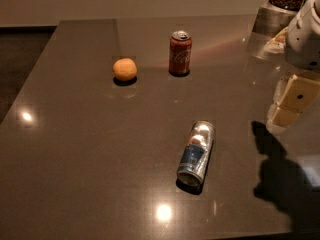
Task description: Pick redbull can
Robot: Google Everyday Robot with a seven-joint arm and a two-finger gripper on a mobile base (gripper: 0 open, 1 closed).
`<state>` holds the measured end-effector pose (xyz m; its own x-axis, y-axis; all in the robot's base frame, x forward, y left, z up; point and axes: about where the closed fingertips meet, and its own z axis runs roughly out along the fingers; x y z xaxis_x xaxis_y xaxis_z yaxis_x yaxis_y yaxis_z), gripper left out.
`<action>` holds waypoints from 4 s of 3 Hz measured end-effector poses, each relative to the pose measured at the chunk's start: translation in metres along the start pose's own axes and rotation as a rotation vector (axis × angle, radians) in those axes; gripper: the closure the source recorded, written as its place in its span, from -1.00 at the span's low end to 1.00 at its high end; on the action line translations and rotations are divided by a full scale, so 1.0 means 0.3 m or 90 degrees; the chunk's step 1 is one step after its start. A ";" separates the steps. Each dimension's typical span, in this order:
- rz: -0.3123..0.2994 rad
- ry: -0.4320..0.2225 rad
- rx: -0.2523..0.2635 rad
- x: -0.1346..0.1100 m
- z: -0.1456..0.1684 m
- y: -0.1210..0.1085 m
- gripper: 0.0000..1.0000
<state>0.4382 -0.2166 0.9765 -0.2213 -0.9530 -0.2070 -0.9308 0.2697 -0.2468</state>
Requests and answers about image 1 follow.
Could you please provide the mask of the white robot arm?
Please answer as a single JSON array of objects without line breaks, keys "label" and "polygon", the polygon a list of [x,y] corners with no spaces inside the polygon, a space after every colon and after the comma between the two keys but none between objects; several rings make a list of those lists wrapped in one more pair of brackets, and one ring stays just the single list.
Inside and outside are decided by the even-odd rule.
[{"label": "white robot arm", "polygon": [[307,0],[264,50],[299,69],[278,81],[267,115],[269,126],[287,128],[320,94],[320,0]]}]

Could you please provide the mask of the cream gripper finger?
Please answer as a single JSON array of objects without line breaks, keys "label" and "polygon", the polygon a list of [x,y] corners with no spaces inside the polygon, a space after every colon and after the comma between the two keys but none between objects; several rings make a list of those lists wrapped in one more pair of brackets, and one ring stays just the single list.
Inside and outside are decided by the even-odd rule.
[{"label": "cream gripper finger", "polygon": [[303,112],[320,93],[320,82],[301,75],[292,75],[278,102],[283,109]]},{"label": "cream gripper finger", "polygon": [[283,109],[277,106],[271,106],[269,109],[269,121],[281,127],[288,127],[297,118],[299,113],[288,109]]}]

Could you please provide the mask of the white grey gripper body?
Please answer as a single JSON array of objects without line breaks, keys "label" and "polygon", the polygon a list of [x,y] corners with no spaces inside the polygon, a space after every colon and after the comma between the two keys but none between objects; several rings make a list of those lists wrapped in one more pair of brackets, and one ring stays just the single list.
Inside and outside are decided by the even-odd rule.
[{"label": "white grey gripper body", "polygon": [[290,22],[284,51],[289,64],[320,70],[320,19],[317,14],[298,15]]}]

